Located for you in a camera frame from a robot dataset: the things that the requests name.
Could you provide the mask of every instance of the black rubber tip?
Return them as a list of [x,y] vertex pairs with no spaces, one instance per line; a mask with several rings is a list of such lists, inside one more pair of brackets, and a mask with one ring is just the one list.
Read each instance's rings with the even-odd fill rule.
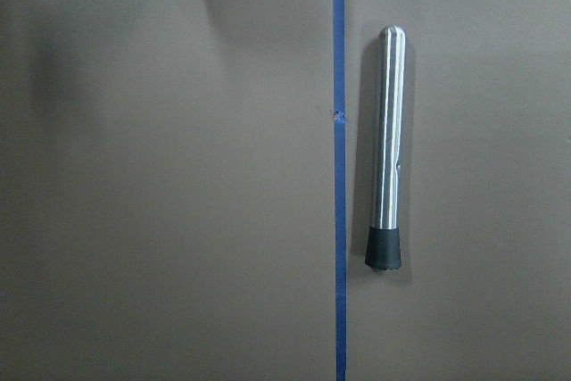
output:
[[401,267],[401,239],[399,229],[368,229],[365,263],[372,269]]

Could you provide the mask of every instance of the blue line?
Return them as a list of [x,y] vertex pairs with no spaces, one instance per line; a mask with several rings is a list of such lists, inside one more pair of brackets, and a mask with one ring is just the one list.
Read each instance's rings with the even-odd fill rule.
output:
[[333,0],[335,139],[335,365],[336,381],[347,368],[347,219],[345,206],[345,0]]

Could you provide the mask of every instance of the stainless steel muddler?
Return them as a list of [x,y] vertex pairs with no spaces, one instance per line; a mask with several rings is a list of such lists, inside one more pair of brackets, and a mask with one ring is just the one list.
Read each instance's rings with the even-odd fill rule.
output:
[[398,208],[405,44],[400,27],[386,27],[379,35],[373,197],[365,256],[373,269],[401,267]]

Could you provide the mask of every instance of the gray surface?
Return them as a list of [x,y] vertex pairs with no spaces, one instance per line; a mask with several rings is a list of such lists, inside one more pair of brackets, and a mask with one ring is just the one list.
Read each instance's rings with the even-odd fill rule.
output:
[[0,378],[333,379],[331,0],[0,23]]
[[[347,379],[569,379],[571,0],[346,1]],[[375,275],[373,41],[390,24],[409,42],[403,268]]]

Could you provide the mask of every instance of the blue mark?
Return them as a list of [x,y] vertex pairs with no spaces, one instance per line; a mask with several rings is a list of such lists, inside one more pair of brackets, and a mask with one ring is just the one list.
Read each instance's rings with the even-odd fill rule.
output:
[[345,0],[333,0],[333,106],[335,140],[335,369],[347,368],[347,219],[345,206]]

